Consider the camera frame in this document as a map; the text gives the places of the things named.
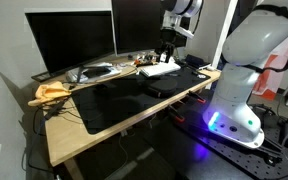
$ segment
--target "purple light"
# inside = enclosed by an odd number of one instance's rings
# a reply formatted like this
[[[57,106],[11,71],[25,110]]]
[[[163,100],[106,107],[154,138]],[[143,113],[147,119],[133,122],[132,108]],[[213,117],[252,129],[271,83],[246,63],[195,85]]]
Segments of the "purple light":
[[[215,123],[215,121],[218,120],[218,118],[220,117],[220,113],[215,112],[211,118],[211,120],[208,122],[208,128],[213,129],[213,125]]]
[[[203,159],[208,157],[209,150],[205,148],[203,145],[195,144],[194,148],[194,160],[195,161],[202,161]]]

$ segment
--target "yellow cloth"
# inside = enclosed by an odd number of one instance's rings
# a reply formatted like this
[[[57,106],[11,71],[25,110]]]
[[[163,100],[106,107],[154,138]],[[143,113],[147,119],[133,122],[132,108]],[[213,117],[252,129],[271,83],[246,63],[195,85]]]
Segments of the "yellow cloth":
[[[40,85],[35,93],[36,99],[28,102],[28,105],[38,106],[45,102],[52,101],[56,98],[69,95],[71,95],[71,91],[65,89],[61,82],[55,81],[50,84]]]

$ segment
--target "computer monitor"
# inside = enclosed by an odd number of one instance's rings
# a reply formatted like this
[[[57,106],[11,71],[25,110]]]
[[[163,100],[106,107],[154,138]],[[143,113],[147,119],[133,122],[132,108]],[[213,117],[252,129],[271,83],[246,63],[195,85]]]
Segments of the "computer monitor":
[[[112,0],[116,53],[123,54],[160,47],[160,29],[164,10],[160,0]],[[181,26],[188,28],[189,18]],[[186,38],[177,36],[176,47],[186,45]]]
[[[111,11],[25,15],[52,76],[114,54]]]

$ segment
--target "large desk mat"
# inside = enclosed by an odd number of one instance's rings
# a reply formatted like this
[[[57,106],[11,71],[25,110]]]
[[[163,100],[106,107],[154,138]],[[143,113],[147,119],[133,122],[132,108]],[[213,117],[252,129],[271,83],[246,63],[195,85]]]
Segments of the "large desk mat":
[[[189,68],[182,68],[161,79],[173,78],[178,86],[174,95],[183,92],[210,77],[199,78]],[[74,92],[72,95],[76,108],[90,134],[96,134],[127,118],[130,118],[167,98],[155,98],[145,94],[142,86],[147,78],[142,74],[128,75],[113,79],[100,85]]]

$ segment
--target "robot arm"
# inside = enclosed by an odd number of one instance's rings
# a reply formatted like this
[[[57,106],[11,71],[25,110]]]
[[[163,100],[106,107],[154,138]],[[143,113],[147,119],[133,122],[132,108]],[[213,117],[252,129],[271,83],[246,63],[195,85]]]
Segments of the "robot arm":
[[[262,145],[264,132],[246,101],[270,52],[288,37],[288,0],[261,5],[225,41],[222,52],[229,63],[203,113],[212,133],[251,149]]]
[[[203,5],[203,0],[161,0],[161,4],[166,10],[161,28],[162,46],[156,49],[155,52],[159,55],[166,52],[165,62],[168,62],[174,52],[177,33],[190,39],[194,37],[191,31],[180,27],[181,18],[196,15]]]

